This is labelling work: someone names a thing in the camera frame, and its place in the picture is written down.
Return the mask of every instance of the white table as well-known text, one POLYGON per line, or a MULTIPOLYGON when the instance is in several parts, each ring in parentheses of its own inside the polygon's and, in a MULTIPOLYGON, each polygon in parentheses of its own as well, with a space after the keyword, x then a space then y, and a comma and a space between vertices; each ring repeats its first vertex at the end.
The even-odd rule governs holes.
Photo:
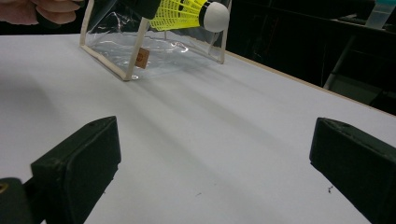
POLYGON ((317 117, 396 146, 396 118, 227 55, 122 82, 78 35, 0 36, 0 177, 118 118, 122 162, 86 223, 369 223, 308 158, 317 117))

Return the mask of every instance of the clear plastic box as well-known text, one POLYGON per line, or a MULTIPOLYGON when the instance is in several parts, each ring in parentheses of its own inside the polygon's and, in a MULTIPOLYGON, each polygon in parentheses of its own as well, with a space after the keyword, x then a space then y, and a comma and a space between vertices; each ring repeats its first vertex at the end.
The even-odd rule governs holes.
MULTIPOLYGON (((215 0, 229 11, 232 0, 215 0)), ((227 29, 202 27, 159 32, 126 0, 91 0, 81 29, 80 45, 122 80, 174 72, 186 67, 224 63, 227 29), (145 68, 136 66, 140 51, 149 51, 145 68)))

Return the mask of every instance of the hand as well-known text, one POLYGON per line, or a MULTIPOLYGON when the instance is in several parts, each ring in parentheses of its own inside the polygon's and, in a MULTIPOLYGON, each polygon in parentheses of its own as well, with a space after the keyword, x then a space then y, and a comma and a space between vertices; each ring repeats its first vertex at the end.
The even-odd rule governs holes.
POLYGON ((76 19, 79 6, 70 0, 0 0, 0 21, 13 24, 37 24, 37 10, 49 21, 58 24, 76 19))

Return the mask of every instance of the finger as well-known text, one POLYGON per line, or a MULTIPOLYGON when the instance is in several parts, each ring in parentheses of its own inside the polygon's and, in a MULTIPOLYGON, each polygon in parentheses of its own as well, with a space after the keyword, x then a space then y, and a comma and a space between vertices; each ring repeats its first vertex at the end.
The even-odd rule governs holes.
POLYGON ((55 2, 72 1, 74 4, 80 7, 85 7, 85 0, 53 0, 53 1, 55 2))
POLYGON ((48 12, 72 12, 80 8, 72 1, 32 0, 32 2, 48 12))
POLYGON ((49 21, 55 22, 57 24, 65 24, 76 19, 76 13, 74 11, 71 12, 50 12, 45 10, 42 7, 37 6, 35 8, 38 13, 40 13, 44 18, 49 21))
POLYGON ((9 6, 0 6, 0 21, 7 21, 11 24, 18 25, 37 24, 35 19, 35 5, 27 2, 26 4, 11 3, 9 6))

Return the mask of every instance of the shuttlecock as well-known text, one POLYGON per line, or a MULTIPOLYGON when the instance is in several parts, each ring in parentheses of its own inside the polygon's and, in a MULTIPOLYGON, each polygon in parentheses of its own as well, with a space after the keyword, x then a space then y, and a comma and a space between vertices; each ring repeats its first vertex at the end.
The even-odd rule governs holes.
POLYGON ((202 26, 210 32, 221 32, 228 26, 230 12, 217 2, 206 0, 162 0, 149 23, 158 31, 202 26))

